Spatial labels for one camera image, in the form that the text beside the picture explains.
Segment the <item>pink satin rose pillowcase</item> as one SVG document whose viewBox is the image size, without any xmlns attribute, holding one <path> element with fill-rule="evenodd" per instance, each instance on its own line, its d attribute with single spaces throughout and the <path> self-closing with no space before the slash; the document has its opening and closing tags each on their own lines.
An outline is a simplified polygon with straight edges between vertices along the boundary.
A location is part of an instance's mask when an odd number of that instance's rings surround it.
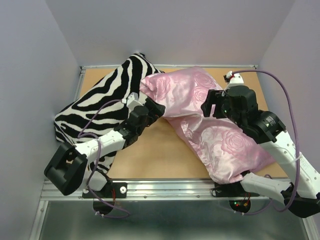
<svg viewBox="0 0 320 240">
<path fill-rule="evenodd" d="M 218 184 L 243 179 L 242 172 L 258 172 L 275 160 L 227 118 L 204 117 L 201 105 L 210 89 L 221 86 L 203 68 L 190 67 L 154 73 L 140 82 L 140 92 L 165 106 L 163 118 L 204 164 Z"/>
</svg>

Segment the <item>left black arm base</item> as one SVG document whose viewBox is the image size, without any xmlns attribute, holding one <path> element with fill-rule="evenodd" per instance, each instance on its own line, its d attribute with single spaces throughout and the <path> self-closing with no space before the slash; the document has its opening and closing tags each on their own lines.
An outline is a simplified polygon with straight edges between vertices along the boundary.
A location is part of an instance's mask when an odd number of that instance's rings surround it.
<svg viewBox="0 0 320 240">
<path fill-rule="evenodd" d="M 124 181 L 107 182 L 100 191 L 94 191 L 102 199 L 125 199 L 127 197 L 128 183 Z"/>
</svg>

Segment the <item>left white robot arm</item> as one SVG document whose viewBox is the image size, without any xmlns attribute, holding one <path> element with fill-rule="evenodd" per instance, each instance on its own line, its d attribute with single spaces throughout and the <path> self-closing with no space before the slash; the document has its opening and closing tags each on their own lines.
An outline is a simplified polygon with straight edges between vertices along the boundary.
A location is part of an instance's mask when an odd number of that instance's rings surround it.
<svg viewBox="0 0 320 240">
<path fill-rule="evenodd" d="M 78 189 L 91 189 L 100 197 L 108 196 L 111 193 L 109 179 L 94 164 L 101 157 L 135 143 L 146 127 L 164 115 L 165 109 L 164 105 L 148 97 L 144 104 L 139 103 L 132 108 L 129 117 L 107 134 L 75 145 L 61 144 L 44 175 L 64 196 Z"/>
</svg>

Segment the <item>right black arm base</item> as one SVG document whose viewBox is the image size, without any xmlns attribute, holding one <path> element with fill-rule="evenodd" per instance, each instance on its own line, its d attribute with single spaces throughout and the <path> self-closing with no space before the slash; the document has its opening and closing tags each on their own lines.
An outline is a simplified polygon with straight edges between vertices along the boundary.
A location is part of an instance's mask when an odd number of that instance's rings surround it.
<svg viewBox="0 0 320 240">
<path fill-rule="evenodd" d="M 214 183 L 211 189 L 211 195 L 216 198 L 231 198 L 231 197 L 258 197 L 259 194 L 245 191 L 240 182 L 219 184 Z"/>
</svg>

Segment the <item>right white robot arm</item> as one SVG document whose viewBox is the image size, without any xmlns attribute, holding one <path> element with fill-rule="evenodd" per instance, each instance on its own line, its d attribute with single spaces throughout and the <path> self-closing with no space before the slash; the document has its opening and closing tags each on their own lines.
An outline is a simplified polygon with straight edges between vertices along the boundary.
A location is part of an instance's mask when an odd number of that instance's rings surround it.
<svg viewBox="0 0 320 240">
<path fill-rule="evenodd" d="M 231 192 L 265 196 L 284 205 L 295 216 L 308 218 L 320 212 L 320 174 L 298 150 L 286 126 L 270 111 L 260 110 L 256 93 L 245 85 L 226 90 L 210 89 L 201 110 L 205 117 L 227 118 L 266 150 L 290 182 L 242 172 L 230 182 Z"/>
</svg>

